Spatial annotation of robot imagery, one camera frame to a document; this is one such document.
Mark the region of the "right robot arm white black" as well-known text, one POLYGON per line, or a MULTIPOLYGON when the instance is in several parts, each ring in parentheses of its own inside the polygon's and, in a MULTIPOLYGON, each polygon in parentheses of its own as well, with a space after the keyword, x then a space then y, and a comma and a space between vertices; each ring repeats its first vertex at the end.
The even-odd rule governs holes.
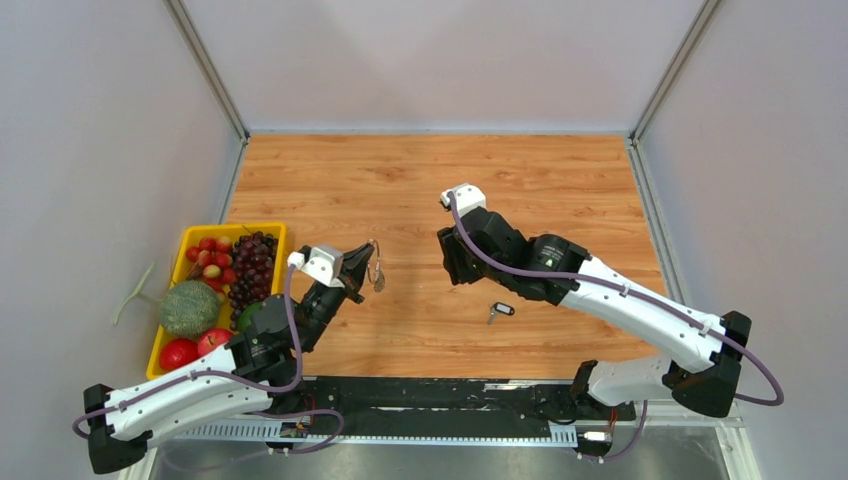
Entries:
POLYGON ((486 278, 526 300, 598 317, 658 349, 636 360, 582 362, 570 392, 580 415, 656 399, 708 417, 729 414, 743 356, 723 340, 746 345, 752 321, 743 313, 691 309, 629 281, 576 243, 553 234, 526 238, 482 207, 437 239, 455 285, 486 278))

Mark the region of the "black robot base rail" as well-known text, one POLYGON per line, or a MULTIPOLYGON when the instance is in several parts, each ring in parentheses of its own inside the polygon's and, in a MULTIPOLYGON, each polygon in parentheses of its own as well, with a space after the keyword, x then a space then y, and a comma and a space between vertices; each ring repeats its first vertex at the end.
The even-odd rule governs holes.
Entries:
POLYGON ((274 448, 338 443, 545 446, 599 456, 628 402, 608 407, 568 380, 407 377, 305 378, 260 415, 202 424, 189 439, 265 442, 274 448))

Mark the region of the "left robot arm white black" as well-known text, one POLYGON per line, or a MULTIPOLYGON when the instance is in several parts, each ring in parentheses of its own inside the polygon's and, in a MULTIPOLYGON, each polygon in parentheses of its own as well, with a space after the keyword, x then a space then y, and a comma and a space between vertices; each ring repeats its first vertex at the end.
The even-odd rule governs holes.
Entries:
POLYGON ((347 252, 303 246, 286 260, 283 293, 263 300, 246 330, 224 345, 143 384, 86 389, 85 413, 72 428, 87 443, 94 473, 123 470, 175 436, 234 415, 297 412, 306 399, 303 354, 345 301, 363 302, 379 255, 374 240, 347 252))

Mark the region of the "metal keyring with keys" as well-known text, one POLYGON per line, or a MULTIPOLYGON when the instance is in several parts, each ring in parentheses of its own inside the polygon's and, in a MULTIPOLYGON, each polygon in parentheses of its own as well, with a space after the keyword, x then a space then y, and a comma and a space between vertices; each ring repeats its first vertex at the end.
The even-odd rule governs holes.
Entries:
POLYGON ((385 275, 382 269, 382 256, 380 244, 376 239, 369 239, 368 245, 372 247, 373 253, 366 269, 366 276, 371 283, 375 293, 381 293, 385 289, 385 275))

